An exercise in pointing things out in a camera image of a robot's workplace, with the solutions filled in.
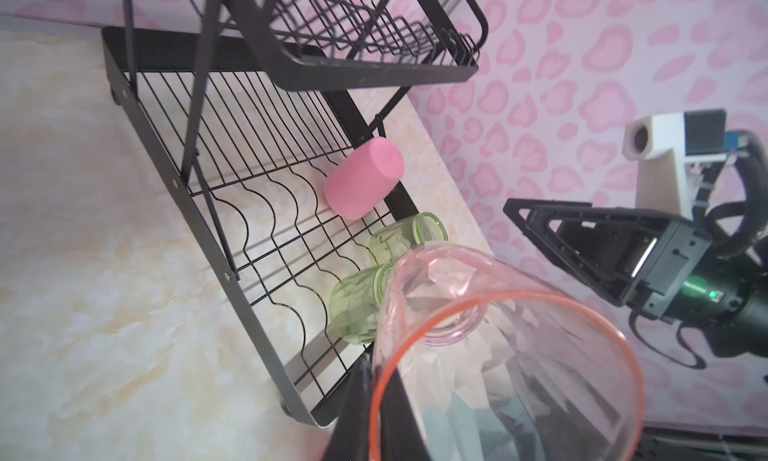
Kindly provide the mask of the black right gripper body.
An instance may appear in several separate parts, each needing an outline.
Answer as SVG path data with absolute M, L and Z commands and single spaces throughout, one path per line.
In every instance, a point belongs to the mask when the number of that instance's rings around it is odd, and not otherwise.
M 623 261 L 629 275 L 624 304 L 646 318 L 662 318 L 711 244 L 708 234 L 676 220 L 660 234 L 635 234 Z

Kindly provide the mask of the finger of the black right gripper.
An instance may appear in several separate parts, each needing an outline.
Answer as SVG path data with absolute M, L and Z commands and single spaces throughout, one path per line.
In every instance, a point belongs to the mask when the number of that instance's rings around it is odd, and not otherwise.
M 565 273 L 614 306 L 640 308 L 650 297 L 640 273 L 672 225 L 654 211 L 590 203 L 508 199 L 503 212 Z

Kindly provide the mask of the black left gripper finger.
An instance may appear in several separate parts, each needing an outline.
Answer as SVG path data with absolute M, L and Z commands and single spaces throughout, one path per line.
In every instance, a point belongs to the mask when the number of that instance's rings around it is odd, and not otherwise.
M 372 363 L 365 355 L 352 368 L 351 386 L 322 458 L 372 460 L 373 450 L 377 448 L 381 460 L 429 460 L 431 456 L 398 372 L 391 376 L 381 397 L 376 414 L 379 438 L 373 441 L 370 412 L 375 400 Z

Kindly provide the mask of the orange translucent cup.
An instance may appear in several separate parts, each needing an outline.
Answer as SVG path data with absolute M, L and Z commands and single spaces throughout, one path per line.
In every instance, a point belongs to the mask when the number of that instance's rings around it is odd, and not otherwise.
M 645 414 L 624 334 L 482 251 L 429 242 L 378 321 L 374 460 L 629 460 Z

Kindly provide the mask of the green cup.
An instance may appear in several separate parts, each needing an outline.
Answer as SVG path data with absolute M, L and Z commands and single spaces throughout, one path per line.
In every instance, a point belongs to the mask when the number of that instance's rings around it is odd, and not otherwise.
M 419 213 L 375 232 L 368 244 L 369 257 L 374 266 L 397 262 L 419 245 L 448 240 L 448 232 L 437 216 Z
M 332 290 L 329 316 L 338 335 L 352 345 L 373 343 L 394 263 L 373 266 L 347 276 Z

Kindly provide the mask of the pink cup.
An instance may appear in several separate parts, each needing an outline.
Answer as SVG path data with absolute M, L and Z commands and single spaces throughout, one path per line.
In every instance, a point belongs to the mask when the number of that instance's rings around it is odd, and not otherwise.
M 323 192 L 330 209 L 345 220 L 359 220 L 396 187 L 405 161 L 389 139 L 376 137 L 355 149 L 326 178 Z

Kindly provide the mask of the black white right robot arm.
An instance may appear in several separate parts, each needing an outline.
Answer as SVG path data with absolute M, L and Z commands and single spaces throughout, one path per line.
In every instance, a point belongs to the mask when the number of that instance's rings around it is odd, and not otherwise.
M 701 331 L 712 354 L 767 355 L 767 272 L 719 258 L 682 217 L 589 203 L 508 199 L 505 215 L 543 256 L 599 298 L 644 318 Z

